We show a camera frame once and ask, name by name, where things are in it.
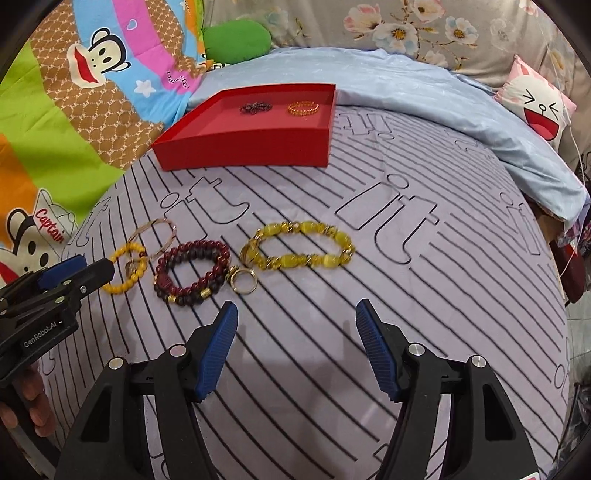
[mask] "light blue blanket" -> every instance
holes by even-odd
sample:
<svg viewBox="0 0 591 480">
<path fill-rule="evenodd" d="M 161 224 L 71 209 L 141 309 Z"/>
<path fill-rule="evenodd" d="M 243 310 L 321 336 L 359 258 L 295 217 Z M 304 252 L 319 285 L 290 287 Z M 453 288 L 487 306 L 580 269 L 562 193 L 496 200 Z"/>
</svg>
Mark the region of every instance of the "light blue blanket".
<svg viewBox="0 0 591 480">
<path fill-rule="evenodd" d="M 584 219 L 589 195 L 550 145 L 467 77 L 383 50 L 281 48 L 209 72 L 189 100 L 194 108 L 220 90 L 270 83 L 334 83 L 338 105 L 415 115 L 469 135 L 503 162 L 519 189 L 566 221 Z"/>
</svg>

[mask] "colorful blanket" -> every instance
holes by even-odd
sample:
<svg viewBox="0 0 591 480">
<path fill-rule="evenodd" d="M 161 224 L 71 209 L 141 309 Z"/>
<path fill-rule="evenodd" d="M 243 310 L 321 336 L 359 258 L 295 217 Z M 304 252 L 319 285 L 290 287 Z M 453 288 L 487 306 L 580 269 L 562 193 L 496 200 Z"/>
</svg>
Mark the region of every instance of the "colorful blanket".
<svg viewBox="0 0 591 480">
<path fill-rule="evenodd" d="M 0 287 L 57 262 L 209 64 L 200 0 L 64 0 L 0 84 Z"/>
</svg>

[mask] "pillow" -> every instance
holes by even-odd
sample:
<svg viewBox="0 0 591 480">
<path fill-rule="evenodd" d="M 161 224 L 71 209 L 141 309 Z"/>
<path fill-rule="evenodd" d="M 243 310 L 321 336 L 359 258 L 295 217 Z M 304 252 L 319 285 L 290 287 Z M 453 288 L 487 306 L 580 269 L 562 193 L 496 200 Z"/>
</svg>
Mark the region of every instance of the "pillow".
<svg viewBox="0 0 591 480">
<path fill-rule="evenodd" d="M 203 41 L 209 60 L 230 65 L 262 57 L 271 49 L 269 31 L 247 18 L 205 28 Z"/>
<path fill-rule="evenodd" d="M 562 132 L 577 106 L 518 55 L 495 100 L 516 114 L 558 151 Z"/>
</svg>

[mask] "pink cartoon pillow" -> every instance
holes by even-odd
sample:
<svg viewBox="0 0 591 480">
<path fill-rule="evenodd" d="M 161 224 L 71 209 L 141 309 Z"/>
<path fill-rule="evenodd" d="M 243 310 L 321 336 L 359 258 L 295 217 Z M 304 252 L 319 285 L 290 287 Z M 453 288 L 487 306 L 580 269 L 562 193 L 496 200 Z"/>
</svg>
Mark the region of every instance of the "pink cartoon pillow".
<svg viewBox="0 0 591 480">
<path fill-rule="evenodd" d="M 569 124 L 568 118 L 577 109 L 566 95 L 518 55 L 515 55 L 509 78 L 496 93 L 495 100 L 533 128 L 556 151 Z"/>
</svg>

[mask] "star print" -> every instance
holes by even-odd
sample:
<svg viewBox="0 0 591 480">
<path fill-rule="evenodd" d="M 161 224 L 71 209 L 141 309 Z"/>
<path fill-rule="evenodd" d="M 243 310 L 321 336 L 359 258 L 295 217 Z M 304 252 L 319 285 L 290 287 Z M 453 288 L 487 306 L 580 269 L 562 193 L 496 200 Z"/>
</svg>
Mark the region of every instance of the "star print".
<svg viewBox="0 0 591 480">
<path fill-rule="evenodd" d="M 141 93 L 146 98 L 150 97 L 150 94 L 154 93 L 156 89 L 152 87 L 152 82 L 150 80 L 146 80 L 142 82 L 141 80 L 136 80 L 135 84 L 137 87 L 134 89 L 135 93 Z"/>
</svg>

